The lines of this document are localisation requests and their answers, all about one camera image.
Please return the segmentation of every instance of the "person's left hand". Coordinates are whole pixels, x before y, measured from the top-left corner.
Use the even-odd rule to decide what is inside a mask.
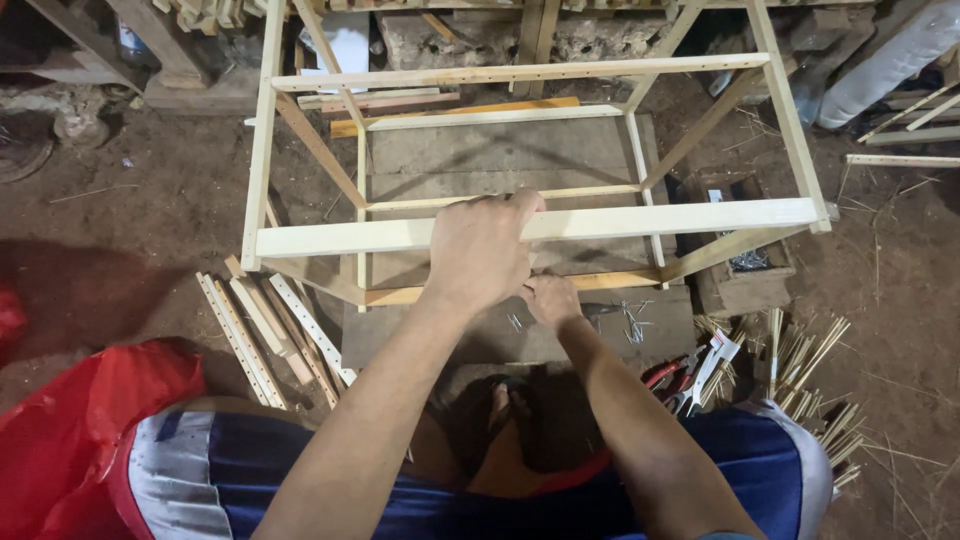
[[[437,214],[430,276],[422,298],[443,299],[473,316],[514,295],[530,277],[530,246],[520,233],[546,203],[536,190],[454,203]]]

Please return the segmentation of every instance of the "dirt floor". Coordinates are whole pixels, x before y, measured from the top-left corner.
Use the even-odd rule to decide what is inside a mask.
[[[626,91],[547,87],[585,102],[622,101]],[[503,95],[496,87],[466,101]],[[661,154],[709,105],[696,80],[660,78],[641,110],[655,116]],[[758,118],[774,123],[763,107]],[[14,361],[0,371],[0,411],[91,351],[160,336],[183,338],[204,355],[212,392],[248,396],[193,277],[226,274],[223,258],[240,249],[253,134],[241,120],[125,110],[122,128],[102,148],[59,146],[34,176],[0,185],[0,277],[13,281],[31,320]],[[277,125],[272,182],[289,222],[351,221],[352,206],[336,201],[334,184]],[[755,172],[772,196],[794,195],[779,136],[761,131],[747,112],[735,111],[674,173]],[[808,140],[825,197],[837,200],[841,157],[872,149],[816,130]],[[342,163],[355,163],[353,139],[336,139],[332,148]],[[926,151],[953,155],[955,147]],[[924,175],[943,181],[895,197]],[[794,320],[812,320],[820,334],[832,317],[850,319],[842,344],[810,383],[828,399],[864,404],[863,432],[882,449],[854,455],[864,473],[832,505],[821,537],[956,538],[960,370],[950,351],[960,347],[960,281],[952,266],[960,258],[960,184],[942,171],[854,169],[838,202],[842,219],[832,233],[788,240],[798,266],[788,282],[795,298],[789,311]],[[325,295],[317,301],[322,325],[338,328],[342,306]],[[316,385],[300,387],[286,366],[273,365],[284,394],[322,420],[327,409]]]

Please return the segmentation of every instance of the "wooden frame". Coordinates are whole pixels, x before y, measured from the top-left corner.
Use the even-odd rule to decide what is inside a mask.
[[[523,231],[527,240],[564,240],[611,238],[619,236],[651,236],[657,267],[633,272],[609,272],[571,276],[581,290],[630,286],[665,286],[668,282],[692,274],[735,257],[744,251],[764,246],[791,234],[810,229],[815,233],[830,229],[824,203],[806,147],[797,110],[790,95],[785,71],[777,48],[773,26],[763,0],[748,0],[750,17],[758,52],[739,55],[671,58],[706,0],[689,0],[677,24],[653,51],[654,58],[635,61],[598,61],[559,64],[507,65],[473,68],[430,69],[419,71],[387,71],[379,73],[339,73],[332,59],[320,18],[305,0],[295,0],[307,31],[318,44],[321,57],[330,71],[323,76],[279,77],[282,28],[281,0],[270,0],[267,32],[257,102],[256,130],[248,191],[247,216],[241,264],[245,270],[259,270],[261,264],[310,284],[365,310],[368,306],[409,304],[416,301],[422,287],[370,289],[368,254],[377,251],[422,249],[429,244],[434,220],[405,219],[367,222],[369,212],[392,209],[439,208],[468,197],[426,199],[417,201],[377,201],[367,198],[367,132],[416,129],[436,126],[547,121],[566,118],[623,116],[629,142],[634,151],[638,184],[605,185],[567,189],[548,189],[541,193],[547,199],[587,197],[612,193],[636,193],[643,207],[616,209],[575,209],[547,211],[537,214]],[[640,137],[634,112],[636,106],[660,73],[706,70],[738,70],[738,75],[701,120],[692,126],[681,141],[662,160],[651,163],[649,174],[640,148]],[[542,82],[553,79],[642,76],[631,99],[624,104],[568,107],[538,110],[504,110],[370,120],[356,108],[349,89],[354,87],[420,87],[446,84],[492,82]],[[765,81],[771,92],[774,109],[780,122],[783,141],[797,181],[800,197],[795,199],[737,201],[713,204],[652,206],[650,187],[659,182],[720,122],[754,84]],[[310,126],[287,92],[337,89],[345,106],[352,110],[357,126],[356,185],[333,158],[332,153]],[[291,125],[333,181],[344,190],[357,208],[356,223],[311,225],[300,227],[264,227],[267,211],[267,188],[270,150],[275,110]],[[732,231],[686,256],[666,261],[659,234]],[[335,275],[315,262],[318,255],[358,254],[356,280]]]

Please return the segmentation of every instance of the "plastic bottle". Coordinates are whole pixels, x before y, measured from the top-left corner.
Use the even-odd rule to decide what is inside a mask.
[[[117,41],[120,43],[120,58],[131,65],[160,67],[160,60],[147,44],[127,24],[117,17]]]
[[[824,95],[817,123],[843,126],[960,41],[960,0],[927,6]]]

